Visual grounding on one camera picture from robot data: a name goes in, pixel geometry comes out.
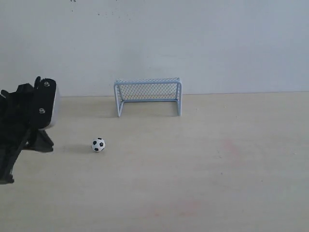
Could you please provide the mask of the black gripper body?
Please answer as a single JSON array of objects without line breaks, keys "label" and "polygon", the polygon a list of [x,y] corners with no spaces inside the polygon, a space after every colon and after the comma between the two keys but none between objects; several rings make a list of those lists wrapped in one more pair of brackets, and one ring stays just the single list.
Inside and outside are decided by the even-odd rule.
[{"label": "black gripper body", "polygon": [[34,87],[27,83],[15,92],[0,92],[0,183],[14,182],[13,167],[30,135],[28,107]]}]

